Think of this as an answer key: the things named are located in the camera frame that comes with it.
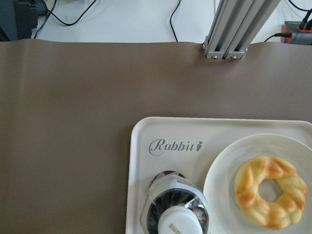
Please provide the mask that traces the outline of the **tea bottle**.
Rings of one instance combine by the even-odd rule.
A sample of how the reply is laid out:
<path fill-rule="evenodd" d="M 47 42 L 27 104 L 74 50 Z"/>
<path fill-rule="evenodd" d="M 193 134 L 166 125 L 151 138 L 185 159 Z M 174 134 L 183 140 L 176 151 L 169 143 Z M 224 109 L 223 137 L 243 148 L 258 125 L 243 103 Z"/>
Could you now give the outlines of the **tea bottle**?
<path fill-rule="evenodd" d="M 157 174 L 140 216 L 145 234 L 207 234 L 208 202 L 203 192 L 177 171 Z"/>

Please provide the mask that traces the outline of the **cream serving tray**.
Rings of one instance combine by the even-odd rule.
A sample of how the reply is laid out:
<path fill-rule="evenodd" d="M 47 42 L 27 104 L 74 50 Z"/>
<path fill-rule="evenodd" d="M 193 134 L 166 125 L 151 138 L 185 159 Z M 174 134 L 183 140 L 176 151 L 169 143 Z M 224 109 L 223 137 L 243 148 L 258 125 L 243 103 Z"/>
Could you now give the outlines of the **cream serving tray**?
<path fill-rule="evenodd" d="M 297 120 L 147 117 L 132 130 L 126 233 L 143 233 L 140 216 L 154 176 L 172 170 L 204 192 L 217 156 L 244 137 L 275 134 L 312 147 L 312 125 Z"/>

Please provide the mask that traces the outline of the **white round plate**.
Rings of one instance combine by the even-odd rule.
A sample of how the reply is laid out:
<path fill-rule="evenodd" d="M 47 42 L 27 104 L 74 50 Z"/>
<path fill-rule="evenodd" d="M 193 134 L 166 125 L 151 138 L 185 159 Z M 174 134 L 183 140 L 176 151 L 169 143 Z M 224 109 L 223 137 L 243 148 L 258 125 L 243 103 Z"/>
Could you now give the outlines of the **white round plate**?
<path fill-rule="evenodd" d="M 312 232 L 312 194 L 298 224 L 282 230 L 270 230 L 249 222 L 235 201 L 234 178 L 238 169 L 258 155 L 278 156 L 290 162 L 312 187 L 312 148 L 282 135 L 247 136 L 226 147 L 212 163 L 204 183 L 204 195 L 210 205 L 211 234 L 310 234 Z"/>

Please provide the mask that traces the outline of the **aluminium frame post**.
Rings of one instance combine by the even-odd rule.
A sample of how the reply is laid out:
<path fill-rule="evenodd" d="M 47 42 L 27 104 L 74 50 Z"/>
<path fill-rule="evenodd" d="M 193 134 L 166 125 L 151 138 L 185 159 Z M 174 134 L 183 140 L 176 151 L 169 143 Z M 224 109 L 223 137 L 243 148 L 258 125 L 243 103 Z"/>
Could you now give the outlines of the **aluminium frame post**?
<path fill-rule="evenodd" d="M 278 0 L 221 0 L 203 43 L 207 59 L 241 59 Z"/>

